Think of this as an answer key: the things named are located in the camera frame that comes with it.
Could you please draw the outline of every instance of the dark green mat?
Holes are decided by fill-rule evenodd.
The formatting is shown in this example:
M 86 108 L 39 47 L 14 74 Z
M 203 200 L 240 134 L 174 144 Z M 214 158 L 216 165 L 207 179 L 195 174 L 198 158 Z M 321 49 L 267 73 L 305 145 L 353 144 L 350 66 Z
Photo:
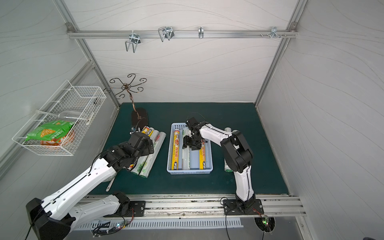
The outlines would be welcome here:
M 169 134 L 171 124 L 185 122 L 186 117 L 197 112 L 213 126 L 230 127 L 241 131 L 251 147 L 252 187 L 256 194 L 286 194 L 287 187 L 273 156 L 271 147 L 252 103 L 136 103 L 148 112 L 149 125 L 167 134 L 153 168 L 147 179 L 122 170 L 118 173 L 109 192 L 108 182 L 101 183 L 90 194 L 234 194 L 235 178 L 224 171 L 221 147 L 212 143 L 214 169 L 210 174 L 170 175 L 167 170 Z M 123 103 L 108 137 L 105 149 L 127 141 L 130 137 L 131 103 Z M 193 114 L 202 121 L 198 114 Z

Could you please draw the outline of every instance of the black mounting plate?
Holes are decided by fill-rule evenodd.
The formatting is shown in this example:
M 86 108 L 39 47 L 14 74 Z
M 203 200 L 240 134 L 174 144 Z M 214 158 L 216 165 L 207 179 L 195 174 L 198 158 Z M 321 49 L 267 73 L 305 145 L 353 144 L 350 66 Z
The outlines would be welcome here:
M 133 208 L 134 217 L 144 216 L 145 201 L 131 201 L 129 203 L 129 207 Z M 132 216 L 131 214 L 132 214 L 132 211 L 129 211 L 128 214 L 123 217 L 131 217 Z M 104 217 L 121 217 L 121 216 L 117 214 L 111 214 L 111 215 L 106 215 Z
M 263 205 L 260 199 L 255 199 L 252 207 L 250 207 L 244 214 L 239 212 L 236 204 L 236 199 L 224 199 L 224 214 L 227 215 L 258 215 L 257 212 L 254 212 L 252 208 L 255 208 L 259 213 L 264 214 Z
M 148 126 L 149 119 L 148 119 L 148 113 L 147 110 L 144 108 L 136 108 L 136 111 L 139 113 L 139 116 L 137 116 L 137 113 L 135 111 L 132 111 L 131 113 L 131 124 L 132 126 L 136 127 L 136 125 L 142 130 L 145 126 Z

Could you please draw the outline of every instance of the wall-mounted basket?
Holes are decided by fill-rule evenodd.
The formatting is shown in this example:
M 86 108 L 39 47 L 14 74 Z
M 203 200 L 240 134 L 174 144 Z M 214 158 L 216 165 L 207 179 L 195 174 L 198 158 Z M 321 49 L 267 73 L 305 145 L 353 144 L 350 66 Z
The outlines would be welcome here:
M 105 99 L 105 94 L 98 86 L 72 86 L 66 80 L 12 140 L 37 155 L 73 156 Z M 76 123 L 64 140 L 55 143 L 56 146 L 42 145 L 44 143 L 40 140 L 25 141 L 28 132 L 44 123 L 57 120 L 58 115 L 67 110 L 81 114 L 78 118 L 71 119 Z

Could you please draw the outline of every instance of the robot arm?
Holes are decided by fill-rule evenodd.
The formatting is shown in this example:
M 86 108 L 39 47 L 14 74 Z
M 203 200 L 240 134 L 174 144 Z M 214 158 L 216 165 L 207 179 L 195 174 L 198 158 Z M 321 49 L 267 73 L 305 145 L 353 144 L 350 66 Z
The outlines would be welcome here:
M 129 141 L 102 152 L 90 168 L 57 192 L 43 200 L 35 198 L 28 202 L 29 222 L 38 239 L 62 240 L 73 229 L 95 218 L 114 213 L 127 214 L 130 201 L 121 192 L 83 206 L 75 207 L 75 204 L 103 180 L 121 169 L 128 169 L 140 156 L 153 152 L 149 136 L 134 132 Z
M 209 139 L 222 147 L 225 160 L 235 175 L 239 210 L 247 210 L 255 199 L 251 182 L 253 152 L 243 134 L 240 131 L 225 132 L 208 122 L 198 122 L 195 118 L 188 119 L 186 124 L 190 136 L 185 136 L 184 142 L 191 149 L 200 149 L 203 139 Z

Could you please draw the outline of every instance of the white vent cover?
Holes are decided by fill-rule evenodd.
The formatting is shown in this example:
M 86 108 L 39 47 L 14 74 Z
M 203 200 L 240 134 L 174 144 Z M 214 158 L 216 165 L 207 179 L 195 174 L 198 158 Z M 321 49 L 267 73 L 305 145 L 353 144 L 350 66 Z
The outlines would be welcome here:
M 109 228 L 122 223 L 122 220 L 94 220 L 89 223 L 83 224 L 75 230 L 91 230 L 103 223 L 111 221 Z M 243 227 L 239 217 L 227 218 L 228 228 Z M 225 218 L 182 218 L 182 219 L 133 219 L 133 222 L 123 228 L 128 229 L 202 229 L 202 228 L 225 228 Z

